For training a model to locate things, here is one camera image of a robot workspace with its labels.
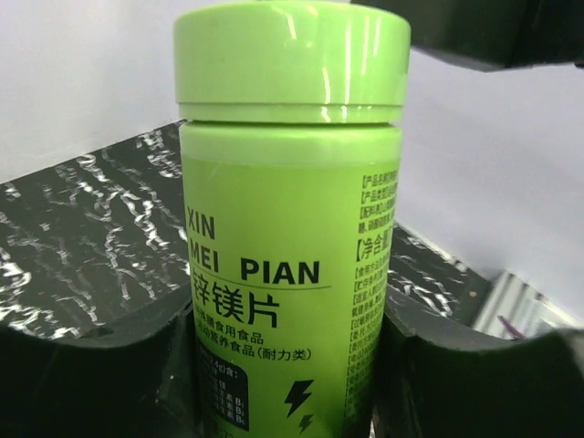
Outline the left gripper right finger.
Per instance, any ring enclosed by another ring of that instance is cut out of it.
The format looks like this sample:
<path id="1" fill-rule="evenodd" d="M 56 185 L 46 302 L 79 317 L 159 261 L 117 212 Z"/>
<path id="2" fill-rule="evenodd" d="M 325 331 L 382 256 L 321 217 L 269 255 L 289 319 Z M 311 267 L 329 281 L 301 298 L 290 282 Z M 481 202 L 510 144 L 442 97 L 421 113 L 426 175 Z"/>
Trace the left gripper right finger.
<path id="1" fill-rule="evenodd" d="M 374 390 L 379 437 L 580 437 L 583 332 L 503 340 L 388 290 Z"/>

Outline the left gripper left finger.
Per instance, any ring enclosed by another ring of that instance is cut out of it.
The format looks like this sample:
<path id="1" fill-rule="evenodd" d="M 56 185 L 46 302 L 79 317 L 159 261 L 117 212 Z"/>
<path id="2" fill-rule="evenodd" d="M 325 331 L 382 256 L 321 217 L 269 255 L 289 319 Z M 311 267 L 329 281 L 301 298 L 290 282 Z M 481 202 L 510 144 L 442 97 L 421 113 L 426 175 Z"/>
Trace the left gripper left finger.
<path id="1" fill-rule="evenodd" d="M 4 437 L 194 437 L 193 312 L 147 308 L 79 339 L 1 328 Z"/>

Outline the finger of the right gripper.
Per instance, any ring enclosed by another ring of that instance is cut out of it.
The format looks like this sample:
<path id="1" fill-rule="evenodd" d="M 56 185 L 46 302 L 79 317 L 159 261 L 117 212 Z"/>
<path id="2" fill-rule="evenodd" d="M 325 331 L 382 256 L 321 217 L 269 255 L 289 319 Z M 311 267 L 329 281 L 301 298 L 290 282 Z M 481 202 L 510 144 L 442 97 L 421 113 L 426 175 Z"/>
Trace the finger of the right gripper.
<path id="1" fill-rule="evenodd" d="M 583 0 L 362 0 L 406 19 L 414 49 L 482 72 L 583 68 Z"/>

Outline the green pill bottle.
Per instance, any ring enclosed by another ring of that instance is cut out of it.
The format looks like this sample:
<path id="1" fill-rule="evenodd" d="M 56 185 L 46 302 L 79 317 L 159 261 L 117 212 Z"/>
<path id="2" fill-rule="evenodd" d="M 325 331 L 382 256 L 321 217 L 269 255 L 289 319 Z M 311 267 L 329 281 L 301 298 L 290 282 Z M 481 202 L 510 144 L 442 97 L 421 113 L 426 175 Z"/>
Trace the green pill bottle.
<path id="1" fill-rule="evenodd" d="M 401 140 L 391 125 L 182 125 L 206 436 L 368 435 Z"/>

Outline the green pill bottle cap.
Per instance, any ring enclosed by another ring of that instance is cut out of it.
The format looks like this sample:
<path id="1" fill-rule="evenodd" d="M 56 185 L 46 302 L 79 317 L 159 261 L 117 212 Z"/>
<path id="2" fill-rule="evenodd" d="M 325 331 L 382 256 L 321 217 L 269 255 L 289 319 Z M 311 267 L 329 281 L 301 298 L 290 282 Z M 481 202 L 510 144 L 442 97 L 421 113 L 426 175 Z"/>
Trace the green pill bottle cap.
<path id="1" fill-rule="evenodd" d="M 247 1 L 201 7 L 173 26 L 175 97 L 187 120 L 399 121 L 411 29 L 364 5 Z"/>

